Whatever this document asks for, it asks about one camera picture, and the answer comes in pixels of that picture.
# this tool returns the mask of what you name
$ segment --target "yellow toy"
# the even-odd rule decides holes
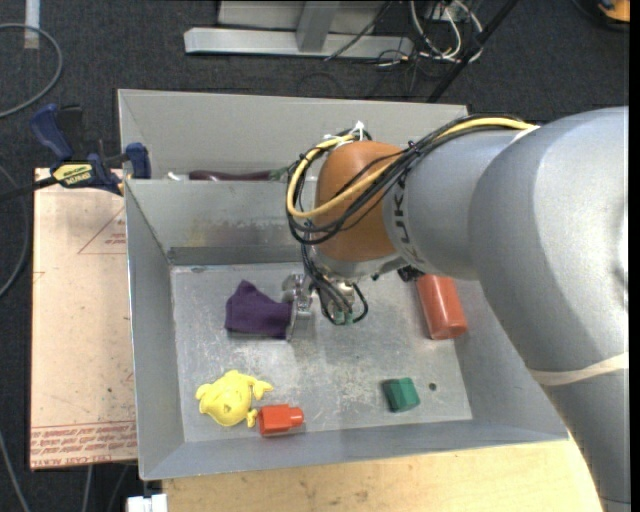
[[[247,427],[256,424],[257,409],[251,408],[251,392],[256,400],[273,386],[250,375],[230,370],[213,384],[203,384],[196,391],[200,400],[200,412],[208,414],[224,427],[231,427],[247,420]]]

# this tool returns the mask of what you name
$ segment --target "gray robot arm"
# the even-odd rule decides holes
[[[349,283],[411,265],[478,279],[572,432],[605,510],[630,510],[628,108],[436,148],[385,195],[395,252],[318,268]]]

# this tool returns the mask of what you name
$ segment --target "blue clamp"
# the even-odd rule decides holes
[[[57,114],[58,108],[55,104],[51,103],[38,110],[29,120],[29,127],[38,141],[43,146],[51,149],[56,155],[57,161],[50,168],[51,175],[56,177],[56,179],[58,179],[58,176],[55,171],[62,165],[72,163],[73,160],[81,160],[91,165],[90,176],[86,179],[82,179],[81,181],[75,181],[73,184],[74,187],[98,188],[120,195],[121,192],[118,185],[122,180],[116,174],[111,172],[111,169],[108,166],[108,163],[111,162],[122,163],[130,161],[133,166],[134,178],[151,178],[151,164],[149,156],[146,148],[139,142],[129,144],[123,154],[105,160],[100,158],[96,153],[90,153],[84,158],[75,157],[71,144],[69,144],[65,134],[60,129],[56,121]],[[65,179],[58,179],[58,182],[62,186],[70,186],[67,184],[67,180]]]

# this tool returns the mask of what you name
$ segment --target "orange cylinder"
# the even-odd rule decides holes
[[[467,332],[467,319],[452,278],[425,274],[417,279],[416,288],[431,339],[448,340]]]

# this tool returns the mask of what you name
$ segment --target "purple cloth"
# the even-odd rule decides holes
[[[286,338],[291,303],[275,302],[248,281],[243,280],[229,297],[226,311],[224,326],[230,331]]]

